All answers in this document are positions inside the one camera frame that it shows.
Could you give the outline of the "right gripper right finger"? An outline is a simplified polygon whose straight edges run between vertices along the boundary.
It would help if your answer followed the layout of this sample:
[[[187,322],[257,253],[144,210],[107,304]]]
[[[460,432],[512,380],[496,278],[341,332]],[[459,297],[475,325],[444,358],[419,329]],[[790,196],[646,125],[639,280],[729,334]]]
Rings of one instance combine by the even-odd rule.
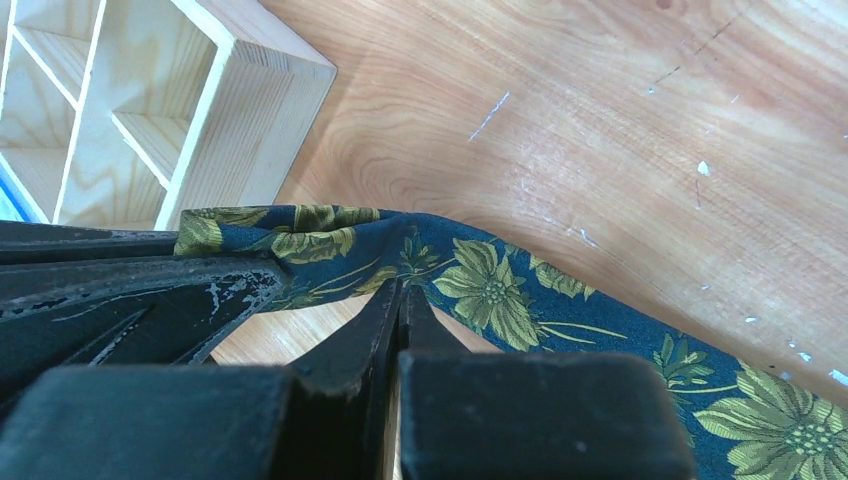
[[[423,291],[398,313],[400,465],[407,479],[691,479],[670,395],[620,353],[472,352]]]

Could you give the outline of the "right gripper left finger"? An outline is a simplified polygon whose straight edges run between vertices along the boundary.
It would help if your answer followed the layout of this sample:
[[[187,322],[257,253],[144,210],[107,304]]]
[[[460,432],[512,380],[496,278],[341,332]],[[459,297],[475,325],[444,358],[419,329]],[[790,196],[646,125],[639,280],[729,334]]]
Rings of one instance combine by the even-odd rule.
[[[1,432],[5,479],[381,479],[401,284],[287,366],[62,367]]]

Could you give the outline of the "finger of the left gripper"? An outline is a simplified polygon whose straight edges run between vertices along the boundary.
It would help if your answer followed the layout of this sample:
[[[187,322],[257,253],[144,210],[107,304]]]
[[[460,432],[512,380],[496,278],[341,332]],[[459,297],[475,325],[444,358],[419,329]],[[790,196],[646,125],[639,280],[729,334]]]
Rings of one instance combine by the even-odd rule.
[[[109,230],[1,222],[1,262],[40,264],[146,256],[170,256],[177,234],[170,231]]]
[[[157,256],[1,269],[1,402],[65,365],[201,364],[281,293],[268,259]]]

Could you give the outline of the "navy yellow floral tie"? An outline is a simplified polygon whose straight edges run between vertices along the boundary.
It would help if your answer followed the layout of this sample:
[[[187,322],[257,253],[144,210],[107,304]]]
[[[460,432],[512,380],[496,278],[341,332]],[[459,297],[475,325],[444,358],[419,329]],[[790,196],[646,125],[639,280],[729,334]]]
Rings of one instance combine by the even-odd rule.
[[[629,353],[676,406],[701,479],[843,479],[847,412],[693,339],[488,232],[440,216],[334,205],[182,212],[179,255],[266,254],[288,283],[272,311],[374,292],[386,280],[506,352]]]

